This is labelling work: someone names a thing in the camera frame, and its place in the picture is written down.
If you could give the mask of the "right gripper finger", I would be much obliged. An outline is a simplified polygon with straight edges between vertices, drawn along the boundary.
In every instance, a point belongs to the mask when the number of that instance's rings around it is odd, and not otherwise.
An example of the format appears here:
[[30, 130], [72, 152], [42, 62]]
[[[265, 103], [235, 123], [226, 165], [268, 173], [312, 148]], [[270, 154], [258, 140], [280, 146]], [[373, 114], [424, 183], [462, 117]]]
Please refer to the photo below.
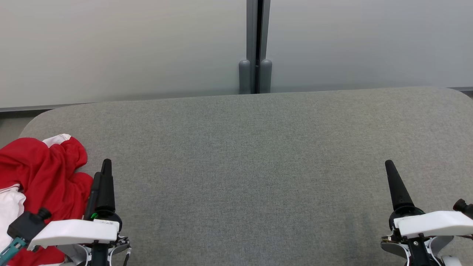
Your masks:
[[389, 191], [393, 210], [401, 207], [414, 207], [414, 203], [404, 185], [404, 182], [397, 171], [392, 160], [385, 161], [385, 169], [388, 179]]

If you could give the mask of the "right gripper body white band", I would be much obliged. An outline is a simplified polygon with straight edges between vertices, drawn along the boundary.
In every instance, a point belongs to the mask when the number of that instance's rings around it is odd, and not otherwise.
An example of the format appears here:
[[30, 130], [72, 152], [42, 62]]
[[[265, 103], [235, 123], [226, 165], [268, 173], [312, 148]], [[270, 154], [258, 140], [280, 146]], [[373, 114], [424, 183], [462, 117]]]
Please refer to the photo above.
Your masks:
[[391, 234], [381, 248], [406, 260], [404, 266], [462, 266], [456, 256], [441, 251], [455, 237], [473, 240], [473, 219], [458, 211], [424, 213], [417, 207], [401, 207], [389, 217]]

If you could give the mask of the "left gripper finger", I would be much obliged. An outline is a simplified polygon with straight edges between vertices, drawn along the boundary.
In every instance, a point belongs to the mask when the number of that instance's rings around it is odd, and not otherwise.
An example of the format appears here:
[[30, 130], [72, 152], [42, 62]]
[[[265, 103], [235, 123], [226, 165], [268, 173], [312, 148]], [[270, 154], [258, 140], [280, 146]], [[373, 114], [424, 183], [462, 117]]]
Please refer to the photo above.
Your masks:
[[113, 184], [112, 161], [104, 159], [99, 172], [99, 189], [97, 197], [97, 210], [115, 212], [115, 193]]
[[95, 213], [96, 209], [96, 201], [100, 190], [100, 180], [101, 180], [101, 172], [96, 172], [93, 177], [93, 183], [90, 189], [90, 195], [87, 201], [85, 213], [84, 213], [84, 220], [91, 221], [93, 220], [91, 217], [93, 213]]

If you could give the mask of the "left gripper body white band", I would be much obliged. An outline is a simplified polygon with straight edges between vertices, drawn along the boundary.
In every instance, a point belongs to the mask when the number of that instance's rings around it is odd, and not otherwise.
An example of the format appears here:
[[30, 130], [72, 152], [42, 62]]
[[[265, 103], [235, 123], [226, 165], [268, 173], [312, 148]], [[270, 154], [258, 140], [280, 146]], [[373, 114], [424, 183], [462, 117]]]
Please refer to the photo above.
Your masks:
[[65, 256], [60, 266], [113, 266], [113, 256], [125, 252], [120, 266], [128, 266], [130, 240], [120, 235], [122, 226], [112, 211], [95, 211], [90, 219], [49, 222], [31, 240], [28, 251], [55, 246]]

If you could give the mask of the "grey metal partition post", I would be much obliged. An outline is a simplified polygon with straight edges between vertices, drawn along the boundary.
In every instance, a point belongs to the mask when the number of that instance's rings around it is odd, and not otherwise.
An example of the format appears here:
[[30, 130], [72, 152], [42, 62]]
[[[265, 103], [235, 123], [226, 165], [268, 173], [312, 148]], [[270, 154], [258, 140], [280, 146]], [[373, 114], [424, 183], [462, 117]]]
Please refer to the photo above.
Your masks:
[[239, 94], [270, 93], [273, 63], [267, 59], [271, 0], [246, 0], [246, 59], [238, 64]]

